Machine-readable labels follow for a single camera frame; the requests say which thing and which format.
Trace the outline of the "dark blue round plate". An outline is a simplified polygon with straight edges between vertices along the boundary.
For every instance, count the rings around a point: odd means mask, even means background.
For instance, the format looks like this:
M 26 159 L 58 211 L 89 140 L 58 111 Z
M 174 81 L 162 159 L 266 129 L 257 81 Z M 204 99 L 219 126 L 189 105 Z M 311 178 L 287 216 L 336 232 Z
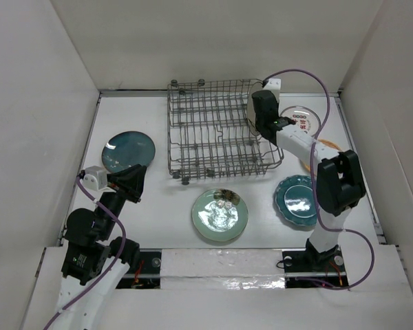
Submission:
M 149 166 L 155 157 L 153 140 L 140 131 L 126 131 L 109 139 L 101 153 L 102 164 L 110 173 L 135 165 Z

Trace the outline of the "white plate red characters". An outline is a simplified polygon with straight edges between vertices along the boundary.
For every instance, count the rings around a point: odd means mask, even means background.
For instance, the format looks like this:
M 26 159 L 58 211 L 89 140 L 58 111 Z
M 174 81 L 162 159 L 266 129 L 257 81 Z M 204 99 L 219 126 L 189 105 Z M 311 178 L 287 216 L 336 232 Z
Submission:
M 282 110 L 280 116 L 288 117 L 294 120 L 297 126 L 304 133 L 307 133 L 313 137 L 321 127 L 321 120 L 319 116 L 308 107 L 298 105 L 287 107 L 284 110 Z

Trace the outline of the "orange woven round plate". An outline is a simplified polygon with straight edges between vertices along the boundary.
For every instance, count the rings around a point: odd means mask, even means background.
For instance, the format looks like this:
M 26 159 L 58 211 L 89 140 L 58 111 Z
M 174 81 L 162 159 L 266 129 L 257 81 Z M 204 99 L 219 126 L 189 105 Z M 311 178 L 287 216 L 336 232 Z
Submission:
M 338 150 L 338 151 L 342 151 L 342 149 L 337 145 L 337 144 L 335 144 L 334 142 L 331 142 L 331 141 L 329 141 L 329 140 L 325 140 L 325 139 L 319 139 L 319 141 L 322 143 L 322 144 L 325 144 L 327 147 L 330 147 L 330 148 L 332 148 L 332 149 L 336 149 L 336 150 Z M 308 171 L 308 172 L 310 172 L 310 167 L 309 167 L 309 165 L 305 165 L 305 163 L 301 163 L 302 164 L 302 166 Z

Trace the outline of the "light green floral plate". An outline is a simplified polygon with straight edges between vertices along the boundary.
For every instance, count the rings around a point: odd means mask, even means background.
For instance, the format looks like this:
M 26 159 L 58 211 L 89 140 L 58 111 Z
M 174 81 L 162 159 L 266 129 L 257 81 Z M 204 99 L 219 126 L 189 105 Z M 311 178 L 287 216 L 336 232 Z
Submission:
M 191 220 L 200 235 L 219 243 L 239 237 L 248 223 L 248 216 L 243 198 L 225 188 L 202 193 L 191 209 Z

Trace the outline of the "teal scalloped plate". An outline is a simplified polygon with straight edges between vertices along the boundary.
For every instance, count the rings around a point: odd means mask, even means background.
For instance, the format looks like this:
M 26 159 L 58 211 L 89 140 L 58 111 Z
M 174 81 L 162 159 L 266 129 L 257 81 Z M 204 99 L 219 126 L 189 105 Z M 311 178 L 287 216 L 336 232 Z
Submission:
M 307 175 L 293 175 L 278 183 L 273 199 L 280 215 L 294 226 L 314 227 L 317 213 L 311 179 Z

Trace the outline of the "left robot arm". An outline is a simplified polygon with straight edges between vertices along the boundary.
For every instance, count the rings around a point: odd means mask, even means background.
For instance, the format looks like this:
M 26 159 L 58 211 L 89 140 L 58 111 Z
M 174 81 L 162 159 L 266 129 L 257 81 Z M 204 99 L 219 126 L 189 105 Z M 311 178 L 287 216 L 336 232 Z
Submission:
M 61 287 L 46 329 L 96 329 L 121 278 L 138 268 L 140 246 L 127 238 L 119 216 L 125 202 L 140 202 L 146 172 L 140 164 L 112 174 L 91 166 L 76 176 L 95 208 L 67 218 Z

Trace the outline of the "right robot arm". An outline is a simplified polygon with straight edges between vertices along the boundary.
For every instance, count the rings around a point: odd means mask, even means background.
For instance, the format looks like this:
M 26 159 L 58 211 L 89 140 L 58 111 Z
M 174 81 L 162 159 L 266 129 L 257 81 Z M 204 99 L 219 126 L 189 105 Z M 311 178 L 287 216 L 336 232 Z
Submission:
M 354 151 L 337 151 L 322 144 L 304 133 L 294 120 L 279 116 L 272 91 L 256 91 L 251 101 L 257 132 L 310 167 L 318 224 L 305 250 L 293 256 L 290 264 L 303 266 L 306 272 L 320 270 L 335 255 L 344 223 L 366 193 L 359 158 Z

